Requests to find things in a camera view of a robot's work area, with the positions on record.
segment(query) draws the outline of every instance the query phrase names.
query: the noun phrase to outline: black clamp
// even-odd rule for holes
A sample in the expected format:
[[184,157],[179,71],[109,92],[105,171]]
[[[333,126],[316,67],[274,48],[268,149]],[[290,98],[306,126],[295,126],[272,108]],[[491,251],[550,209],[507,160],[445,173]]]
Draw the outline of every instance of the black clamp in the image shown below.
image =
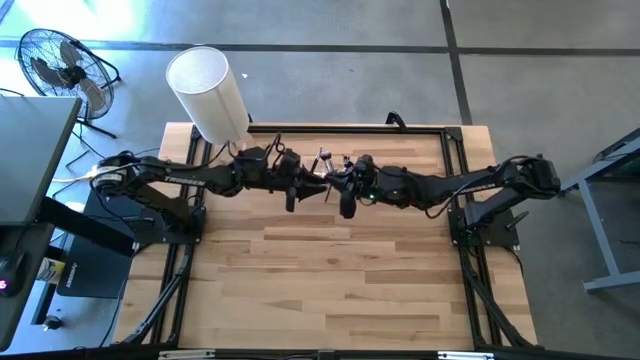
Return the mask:
[[387,115],[387,120],[384,123],[385,125],[397,124],[400,132],[407,131],[407,125],[404,123],[404,120],[402,120],[402,117],[395,111],[391,111],[389,115]]

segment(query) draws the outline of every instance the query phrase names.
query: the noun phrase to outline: desk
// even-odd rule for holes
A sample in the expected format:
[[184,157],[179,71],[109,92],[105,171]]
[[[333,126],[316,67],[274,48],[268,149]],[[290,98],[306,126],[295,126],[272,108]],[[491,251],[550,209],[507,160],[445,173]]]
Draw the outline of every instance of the desk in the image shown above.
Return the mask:
[[0,298],[0,351],[11,343],[54,225],[125,256],[133,253],[129,236],[45,196],[81,105],[70,97],[0,97],[0,254],[14,251],[16,242],[26,254],[22,289]]
[[[160,158],[184,161],[191,127],[167,124]],[[496,163],[486,127],[462,132],[470,170]],[[272,138],[254,134],[260,145]],[[307,168],[322,146],[336,158],[367,153],[380,166],[445,173],[440,141],[429,135],[283,134],[282,140]],[[157,186],[178,195],[177,186]],[[297,203],[293,214],[285,211],[284,194],[253,190],[234,198],[206,193],[205,199],[205,235],[195,252],[181,348],[472,348],[446,217],[429,220],[418,210],[358,204],[355,218],[345,220],[335,191],[326,204],[323,195]],[[152,245],[134,259],[116,341],[155,302],[166,252],[167,246]],[[536,343],[518,263],[501,248],[487,248],[487,258],[496,301]],[[480,313],[488,338],[486,312]]]

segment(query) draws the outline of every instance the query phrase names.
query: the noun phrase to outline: gray metal desk leg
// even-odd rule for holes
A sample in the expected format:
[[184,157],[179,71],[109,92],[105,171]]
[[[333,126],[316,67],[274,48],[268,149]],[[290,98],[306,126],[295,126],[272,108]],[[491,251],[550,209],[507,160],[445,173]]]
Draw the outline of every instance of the gray metal desk leg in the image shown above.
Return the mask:
[[598,214],[598,210],[596,209],[596,204],[593,202],[593,197],[591,197],[589,184],[587,184],[586,180],[582,179],[578,182],[578,187],[580,188],[580,193],[582,194],[582,200],[584,201],[584,205],[587,208],[587,213],[589,214],[589,219],[591,220],[591,225],[593,226],[593,230],[596,233],[596,238],[598,239],[598,245],[600,245],[600,250],[602,251],[602,256],[604,256],[604,261],[607,264],[607,269],[609,270],[609,274],[619,275],[620,271],[618,270],[618,265],[616,264],[616,260],[613,257],[613,252],[611,252],[611,247],[609,246],[609,239],[607,238],[607,234],[605,233],[604,227],[602,226],[602,219]]
[[584,289],[591,294],[598,290],[613,289],[620,286],[640,284],[640,271],[605,276],[584,283]]

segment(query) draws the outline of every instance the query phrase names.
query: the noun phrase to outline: small object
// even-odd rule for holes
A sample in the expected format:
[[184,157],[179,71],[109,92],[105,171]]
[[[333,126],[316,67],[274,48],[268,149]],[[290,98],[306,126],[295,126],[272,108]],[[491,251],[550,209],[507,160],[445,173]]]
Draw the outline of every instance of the small object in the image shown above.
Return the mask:
[[297,193],[296,188],[294,188],[293,186],[290,187],[289,190],[287,190],[287,199],[285,204],[285,208],[287,212],[293,212],[293,210],[295,209],[296,193]]
[[44,281],[50,284],[57,284],[64,270],[64,263],[62,261],[44,258],[40,263],[40,269],[36,280]]
[[327,196],[324,197],[324,202],[329,201],[329,195],[331,194],[331,186],[327,189]]
[[331,152],[330,151],[320,151],[319,154],[320,160],[324,161],[324,168],[327,174],[330,174],[334,171],[333,162],[331,161]]
[[340,194],[340,215],[345,219],[352,219],[356,214],[356,198],[353,192],[345,190]]
[[15,250],[0,257],[0,296],[15,296],[24,286],[26,254]]
[[313,159],[313,164],[311,165],[311,170],[309,170],[311,173],[313,173],[316,170],[316,167],[318,166],[318,160],[320,160],[320,154],[322,153],[322,148],[320,148],[320,150],[318,150],[318,154],[316,154],[316,158]]
[[47,318],[44,319],[44,323],[42,324],[44,327],[44,331],[47,330],[57,330],[62,327],[62,320],[57,316],[47,315]]

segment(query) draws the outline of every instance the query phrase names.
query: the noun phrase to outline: black metal frame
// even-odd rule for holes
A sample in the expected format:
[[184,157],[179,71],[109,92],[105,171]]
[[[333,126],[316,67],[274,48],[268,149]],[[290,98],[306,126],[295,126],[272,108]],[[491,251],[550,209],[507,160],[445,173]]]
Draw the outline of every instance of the black metal frame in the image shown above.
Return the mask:
[[[249,133],[307,133],[307,134],[398,134],[398,135],[436,135],[440,138],[443,160],[445,164],[446,175],[454,175],[453,157],[451,155],[450,146],[453,144],[456,149],[457,158],[460,164],[461,171],[468,172],[468,164],[464,149],[462,129],[460,127],[402,127],[398,122],[395,122],[397,126],[305,126],[305,125],[291,125],[291,126],[278,126],[278,125],[255,125],[249,126]],[[193,128],[191,134],[191,142],[189,145],[189,152],[187,156],[187,162],[193,163],[198,141],[201,136],[197,129]],[[212,146],[210,144],[205,145],[205,152],[202,162],[206,162],[209,159]],[[203,199],[202,189],[199,189],[197,195],[200,199]],[[180,195],[186,197],[188,195],[188,187],[183,186]],[[472,195],[467,194],[467,200],[472,200]],[[452,202],[451,210],[459,209],[460,205],[458,199]],[[468,248],[459,246],[459,256],[462,271],[463,284],[465,288],[465,296],[467,300],[467,308],[470,318],[471,336],[473,341],[473,352],[488,352],[498,355],[497,359],[522,359],[522,360],[535,360],[535,359],[566,359],[566,360],[578,360],[578,359],[591,359],[591,360],[604,360],[611,359],[611,357],[600,357],[586,354],[565,353],[557,351],[545,350],[542,347],[531,346],[526,340],[524,340],[520,334],[515,331],[515,328],[511,326],[508,319],[499,306],[493,301],[493,295],[491,292],[491,284],[489,281],[489,273],[487,267],[487,260],[484,253],[484,247],[482,244],[475,247],[477,251],[478,259],[478,273],[471,268],[471,259],[469,258]],[[193,256],[195,246],[187,246],[186,256]],[[169,253],[165,263],[165,271],[163,275],[162,288],[166,289],[171,285],[169,280],[172,277],[173,269],[175,266],[175,257],[177,254],[178,245],[169,245]],[[184,307],[186,304],[187,288],[189,284],[189,272],[191,269],[191,262],[187,262],[184,274],[186,275],[180,289],[178,291],[178,298],[176,302],[176,310],[174,313],[173,323],[171,327],[171,333],[168,336],[166,342],[160,342],[162,325],[164,324],[164,306],[158,308],[154,307],[154,311],[159,313],[155,316],[155,322],[148,324],[149,327],[153,325],[151,330],[151,342],[149,344],[141,344],[135,342],[133,344],[115,344],[106,348],[91,348],[91,349],[75,349],[65,351],[54,351],[48,353],[40,353],[39,358],[42,359],[156,359],[160,351],[172,351],[178,350],[180,332],[182,327],[182,318],[184,315]],[[487,314],[490,324],[490,336],[491,342],[487,344],[485,341],[482,330],[480,328],[478,308],[476,304],[475,293],[480,295],[480,298],[486,304]],[[502,338],[500,330],[505,333],[507,339],[512,342],[513,347],[502,346]],[[284,358],[287,356],[296,355],[301,357],[301,354],[309,354],[309,358],[317,360],[337,360],[342,358],[380,358],[380,359],[438,359],[442,356],[437,351],[327,351],[317,349],[301,349],[301,350],[272,350],[272,349],[212,349],[202,350],[208,351],[210,356],[215,355],[218,359],[246,359],[246,358]],[[9,358],[20,359],[23,356],[28,357],[29,354],[9,356]]]

